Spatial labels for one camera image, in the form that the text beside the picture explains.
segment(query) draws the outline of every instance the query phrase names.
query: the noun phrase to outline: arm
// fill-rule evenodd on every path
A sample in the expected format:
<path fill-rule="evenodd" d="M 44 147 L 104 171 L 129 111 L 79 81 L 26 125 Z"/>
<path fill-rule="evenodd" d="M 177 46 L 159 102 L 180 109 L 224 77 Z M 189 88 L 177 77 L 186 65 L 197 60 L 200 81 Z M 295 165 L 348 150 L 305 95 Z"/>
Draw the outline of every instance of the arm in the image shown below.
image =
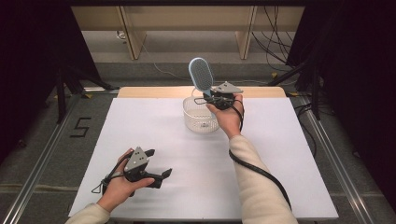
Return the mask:
<path fill-rule="evenodd" d="M 242 95 L 235 95 L 234 106 L 243 114 Z M 240 120 L 232 108 L 218 110 L 207 105 L 218 119 L 219 126 L 230 139 L 231 152 L 252 165 L 268 171 L 255 147 L 242 136 L 239 130 Z M 242 204 L 242 221 L 244 224 L 290 224 L 297 223 L 289 205 L 275 183 L 240 164 L 234 164 L 239 186 L 239 199 Z"/>
<path fill-rule="evenodd" d="M 126 151 L 120 158 L 131 153 L 132 149 Z M 123 171 L 127 160 L 123 161 L 116 172 Z M 110 213 L 120 204 L 124 203 L 132 192 L 146 187 L 154 182 L 153 178 L 141 179 L 137 182 L 129 182 L 124 176 L 113 178 L 108 184 L 105 194 L 97 203 L 89 204 L 87 207 L 70 217 L 66 224 L 100 224 L 110 219 Z"/>

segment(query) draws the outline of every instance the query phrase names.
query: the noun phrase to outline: person's right arm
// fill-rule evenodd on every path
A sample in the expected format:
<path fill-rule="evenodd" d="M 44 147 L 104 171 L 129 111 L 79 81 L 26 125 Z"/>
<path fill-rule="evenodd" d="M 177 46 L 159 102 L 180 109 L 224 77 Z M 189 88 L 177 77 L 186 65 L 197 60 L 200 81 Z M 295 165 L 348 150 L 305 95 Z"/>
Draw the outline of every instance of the person's right arm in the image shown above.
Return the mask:
<path fill-rule="evenodd" d="M 233 104 L 234 107 L 243 114 L 242 95 L 235 95 L 235 99 L 237 101 Z M 232 108 L 221 111 L 213 105 L 207 105 L 207 107 L 216 115 L 220 128 L 227 134 L 231 152 L 240 160 L 260 167 L 269 173 L 255 147 L 241 135 L 239 131 L 240 119 L 236 112 Z M 244 224 L 298 223 L 274 182 L 236 162 L 234 169 Z"/>

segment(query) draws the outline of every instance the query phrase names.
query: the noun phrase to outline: table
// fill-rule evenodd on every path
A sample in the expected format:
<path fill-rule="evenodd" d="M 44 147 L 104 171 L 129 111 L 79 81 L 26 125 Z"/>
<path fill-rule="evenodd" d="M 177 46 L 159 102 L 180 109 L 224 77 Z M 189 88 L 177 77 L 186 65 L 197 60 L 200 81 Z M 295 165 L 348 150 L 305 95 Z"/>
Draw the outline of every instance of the table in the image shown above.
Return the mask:
<path fill-rule="evenodd" d="M 299 219 L 337 218 L 285 93 L 279 87 L 241 89 L 245 91 L 247 111 L 243 135 L 256 146 L 264 163 L 285 187 L 294 215 Z M 192 90 L 193 87 L 120 90 L 119 98 L 114 99 L 107 114 L 70 216 L 87 203 L 97 201 L 100 195 L 92 194 L 91 190 L 125 149 L 141 146 L 144 150 L 156 149 L 147 167 L 149 172 L 160 174 L 173 168 L 173 173 L 160 189 L 138 190 L 133 198 L 113 211 L 113 218 L 145 221 L 241 218 L 225 133 L 222 130 L 193 133 L 184 124 L 182 100 Z M 293 133 L 288 141 L 285 141 L 286 133 Z"/>

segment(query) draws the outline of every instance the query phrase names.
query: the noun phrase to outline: white wire basket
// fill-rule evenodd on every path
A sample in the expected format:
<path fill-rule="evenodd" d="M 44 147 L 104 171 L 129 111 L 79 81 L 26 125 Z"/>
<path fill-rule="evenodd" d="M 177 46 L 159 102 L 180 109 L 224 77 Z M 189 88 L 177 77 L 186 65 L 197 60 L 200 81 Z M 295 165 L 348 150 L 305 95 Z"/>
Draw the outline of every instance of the white wire basket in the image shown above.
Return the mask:
<path fill-rule="evenodd" d="M 196 133 L 211 133 L 219 128 L 218 121 L 206 107 L 205 100 L 194 96 L 183 101 L 184 122 Z"/>

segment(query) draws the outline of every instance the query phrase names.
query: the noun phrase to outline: hand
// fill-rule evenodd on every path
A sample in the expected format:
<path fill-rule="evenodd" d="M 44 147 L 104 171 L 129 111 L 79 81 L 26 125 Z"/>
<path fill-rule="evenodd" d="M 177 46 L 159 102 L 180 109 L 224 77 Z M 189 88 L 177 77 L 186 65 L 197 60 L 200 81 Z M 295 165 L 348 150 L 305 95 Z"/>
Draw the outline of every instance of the hand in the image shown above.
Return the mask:
<path fill-rule="evenodd" d="M 243 97 L 241 94 L 235 94 L 234 96 L 235 102 L 233 103 L 233 106 L 241 113 L 241 115 L 243 115 Z M 238 114 L 232 108 L 219 110 L 211 104 L 206 104 L 206 106 L 213 114 L 216 115 L 220 128 L 227 134 L 229 139 L 241 134 L 241 132 L 239 131 L 239 125 L 241 124 L 241 120 Z"/>
<path fill-rule="evenodd" d="M 128 149 L 120 158 L 123 158 L 128 153 L 131 153 L 133 150 Z M 116 172 L 123 171 L 128 160 L 124 160 L 120 166 L 117 168 Z M 113 211 L 118 205 L 124 203 L 128 197 L 137 189 L 141 189 L 146 187 L 154 182 L 153 178 L 144 178 L 136 182 L 128 181 L 124 176 L 116 177 L 111 179 L 110 183 L 107 186 L 105 194 L 101 199 L 97 202 L 101 207 L 106 209 L 109 213 Z"/>

